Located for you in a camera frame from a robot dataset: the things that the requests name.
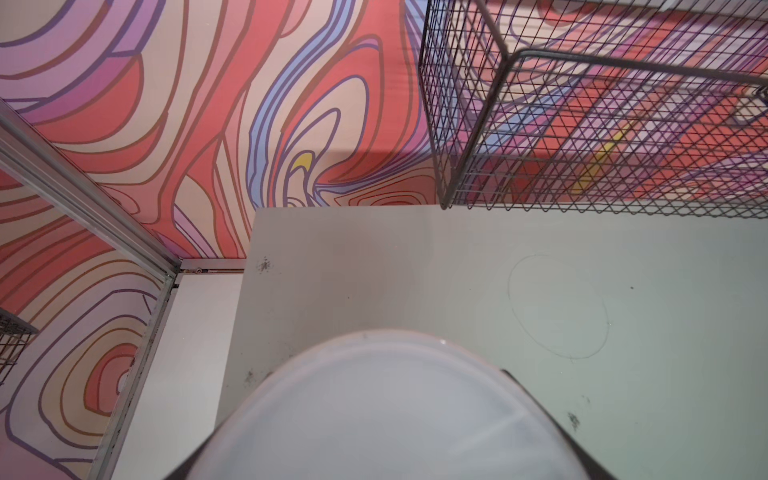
white plastic lid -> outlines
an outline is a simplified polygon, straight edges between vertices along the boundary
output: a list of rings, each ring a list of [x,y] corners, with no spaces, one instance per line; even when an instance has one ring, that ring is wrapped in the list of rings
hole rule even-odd
[[[378,330],[316,346],[222,425],[193,480],[587,478],[507,376],[431,336]]]

dark stain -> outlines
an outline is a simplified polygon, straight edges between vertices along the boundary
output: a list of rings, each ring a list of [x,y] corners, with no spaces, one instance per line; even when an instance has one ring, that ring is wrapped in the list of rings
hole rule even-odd
[[[264,260],[259,263],[259,266],[256,267],[257,270],[259,270],[259,273],[264,273],[270,271],[270,268],[272,268],[272,262],[270,262],[266,257],[264,257]]]
[[[574,432],[576,432],[578,426],[581,425],[581,421],[573,412],[568,412],[568,419],[571,420],[571,426],[574,428]]]
[[[243,387],[248,388],[253,385],[253,382],[255,381],[255,378],[253,377],[253,369],[248,370],[248,373],[245,375],[245,380],[243,381]]]

table surface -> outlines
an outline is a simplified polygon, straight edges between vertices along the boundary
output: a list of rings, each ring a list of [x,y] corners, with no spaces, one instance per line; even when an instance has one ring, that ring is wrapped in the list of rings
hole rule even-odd
[[[217,420],[344,333],[431,333],[511,372],[620,479],[764,478],[768,222],[259,209]]]

white panel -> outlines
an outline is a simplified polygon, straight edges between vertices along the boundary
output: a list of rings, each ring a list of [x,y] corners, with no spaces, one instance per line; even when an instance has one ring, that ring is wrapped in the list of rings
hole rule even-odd
[[[311,345],[404,328],[509,370],[622,480],[768,471],[766,221],[353,207],[254,225],[218,419]]]
[[[183,275],[113,480],[159,480],[214,430],[241,274]]]

metal mesh basket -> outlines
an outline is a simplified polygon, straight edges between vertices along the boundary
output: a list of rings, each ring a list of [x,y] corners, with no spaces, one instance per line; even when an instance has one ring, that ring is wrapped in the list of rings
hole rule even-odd
[[[768,2],[562,3],[430,2],[442,207],[768,217]]]
[[[0,308],[0,386],[36,333],[32,325]]]

